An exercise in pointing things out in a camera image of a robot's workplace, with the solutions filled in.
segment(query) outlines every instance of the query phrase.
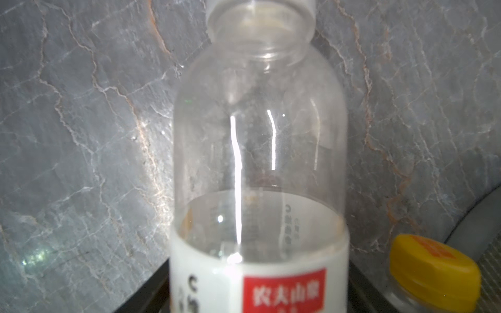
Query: bottle mouth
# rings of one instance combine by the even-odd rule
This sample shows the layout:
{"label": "bottle mouth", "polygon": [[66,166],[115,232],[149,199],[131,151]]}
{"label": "bottle mouth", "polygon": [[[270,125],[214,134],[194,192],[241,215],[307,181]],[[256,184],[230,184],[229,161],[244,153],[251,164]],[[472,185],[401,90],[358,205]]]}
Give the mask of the bottle mouth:
{"label": "bottle mouth", "polygon": [[273,61],[304,55],[315,32],[308,8],[290,0],[230,0],[207,20],[209,38],[223,49]]}

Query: plastic bottle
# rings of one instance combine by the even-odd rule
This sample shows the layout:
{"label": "plastic bottle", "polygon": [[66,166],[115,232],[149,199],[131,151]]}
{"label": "plastic bottle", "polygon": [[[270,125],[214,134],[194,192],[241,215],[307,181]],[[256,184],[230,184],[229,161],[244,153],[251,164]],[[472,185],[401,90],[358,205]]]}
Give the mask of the plastic bottle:
{"label": "plastic bottle", "polygon": [[173,312],[346,311],[347,113],[314,0],[209,0],[174,109]]}
{"label": "plastic bottle", "polygon": [[441,242],[398,235],[390,250],[385,296],[402,313],[471,313],[480,296],[480,270]]}

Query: red label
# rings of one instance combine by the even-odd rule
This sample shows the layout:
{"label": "red label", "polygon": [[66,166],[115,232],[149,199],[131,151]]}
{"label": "red label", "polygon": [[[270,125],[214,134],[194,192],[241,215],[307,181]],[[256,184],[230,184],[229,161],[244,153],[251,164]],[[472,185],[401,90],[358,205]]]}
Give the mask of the red label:
{"label": "red label", "polygon": [[244,313],[313,313],[324,308],[325,269],[288,277],[244,277]]}
{"label": "red label", "polygon": [[425,248],[428,253],[435,257],[444,257],[451,259],[456,258],[454,254],[445,250],[445,248],[439,242],[418,236],[412,236],[412,238],[414,238],[414,240],[416,240],[423,248]]}

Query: bottle cap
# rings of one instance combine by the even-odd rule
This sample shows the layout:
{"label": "bottle cap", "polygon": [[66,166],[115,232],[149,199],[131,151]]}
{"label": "bottle cap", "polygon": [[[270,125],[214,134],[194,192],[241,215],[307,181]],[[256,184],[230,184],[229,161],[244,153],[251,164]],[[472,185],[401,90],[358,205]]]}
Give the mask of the bottle cap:
{"label": "bottle cap", "polygon": [[429,238],[398,235],[390,250],[390,273],[411,295],[445,311],[473,312],[480,296],[476,263]]}
{"label": "bottle cap", "polygon": [[[230,1],[234,1],[234,2],[242,2],[241,0],[202,0],[202,1],[206,1],[206,9],[205,9],[205,20],[208,21],[209,20],[209,16],[210,14],[212,13],[212,11],[214,11],[214,8],[220,4],[220,3],[227,3],[227,2],[230,2]],[[312,14],[313,18],[315,18],[315,11],[316,11],[316,0],[288,0],[296,5],[301,5],[301,6],[304,6],[305,8],[308,9],[308,11],[310,11],[310,13]]]}

